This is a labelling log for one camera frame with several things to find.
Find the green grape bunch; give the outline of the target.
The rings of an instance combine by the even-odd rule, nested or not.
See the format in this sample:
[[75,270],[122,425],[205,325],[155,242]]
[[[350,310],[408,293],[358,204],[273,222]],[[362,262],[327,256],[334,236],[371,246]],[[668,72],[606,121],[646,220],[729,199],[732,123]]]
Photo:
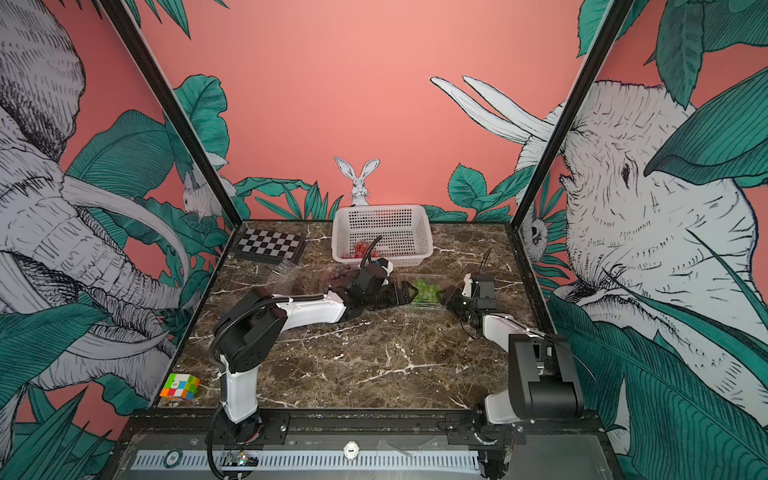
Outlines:
[[439,302],[438,294],[440,292],[440,286],[438,284],[429,283],[426,280],[420,279],[415,282],[415,287],[419,290],[419,294],[414,300],[415,303],[437,304]]

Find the clear plastic clamshell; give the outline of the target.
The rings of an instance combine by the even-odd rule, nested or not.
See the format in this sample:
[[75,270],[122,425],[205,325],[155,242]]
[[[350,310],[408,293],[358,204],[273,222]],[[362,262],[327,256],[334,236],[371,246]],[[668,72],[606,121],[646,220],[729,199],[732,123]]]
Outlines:
[[303,265],[282,261],[268,267],[263,283],[273,290],[291,291],[303,281],[307,272]]
[[448,277],[436,274],[409,275],[407,281],[418,290],[411,303],[418,307],[441,307],[440,292],[451,284]]

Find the red grape bunch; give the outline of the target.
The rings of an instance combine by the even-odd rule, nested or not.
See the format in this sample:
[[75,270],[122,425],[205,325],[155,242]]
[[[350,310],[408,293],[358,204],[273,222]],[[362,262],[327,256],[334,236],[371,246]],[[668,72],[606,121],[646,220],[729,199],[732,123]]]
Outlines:
[[360,241],[360,242],[357,242],[352,248],[353,257],[359,258],[359,259],[362,259],[363,257],[365,257],[368,251],[371,251],[370,253],[371,257],[373,257],[376,253],[376,250],[371,248],[370,242]]

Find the clear plastic clamshell container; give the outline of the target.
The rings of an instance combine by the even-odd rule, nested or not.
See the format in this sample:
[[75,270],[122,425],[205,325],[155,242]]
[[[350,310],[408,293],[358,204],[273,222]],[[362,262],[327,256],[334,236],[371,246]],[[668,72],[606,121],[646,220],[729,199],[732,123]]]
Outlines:
[[360,272],[358,264],[332,265],[322,276],[325,292],[345,292],[351,288]]

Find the purple grape bunch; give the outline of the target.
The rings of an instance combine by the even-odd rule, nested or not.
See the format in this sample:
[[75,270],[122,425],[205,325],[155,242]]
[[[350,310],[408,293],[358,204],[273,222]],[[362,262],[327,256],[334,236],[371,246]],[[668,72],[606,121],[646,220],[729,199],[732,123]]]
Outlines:
[[345,283],[351,278],[353,278],[357,272],[358,272],[358,268],[356,266],[338,265],[331,271],[329,283],[330,284]]

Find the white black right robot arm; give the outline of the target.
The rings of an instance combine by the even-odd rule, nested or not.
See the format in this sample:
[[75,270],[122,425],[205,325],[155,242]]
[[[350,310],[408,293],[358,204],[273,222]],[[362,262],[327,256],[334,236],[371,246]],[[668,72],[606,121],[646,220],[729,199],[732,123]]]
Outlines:
[[457,287],[438,293],[439,302],[462,324],[507,353],[507,388],[484,400],[487,421],[578,418],[584,400],[570,344],[563,336],[545,335],[497,308],[496,299],[478,288],[467,296]]

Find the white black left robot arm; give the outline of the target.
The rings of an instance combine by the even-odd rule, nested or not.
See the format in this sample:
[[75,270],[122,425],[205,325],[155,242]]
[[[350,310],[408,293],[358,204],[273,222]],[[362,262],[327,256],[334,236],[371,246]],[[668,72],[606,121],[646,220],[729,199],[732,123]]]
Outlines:
[[344,286],[301,296],[250,292],[221,319],[208,349],[222,376],[220,404],[228,420],[240,424],[257,413],[258,369],[281,333],[339,323],[365,310],[407,305],[417,295],[418,289],[407,281],[385,283],[372,293]]

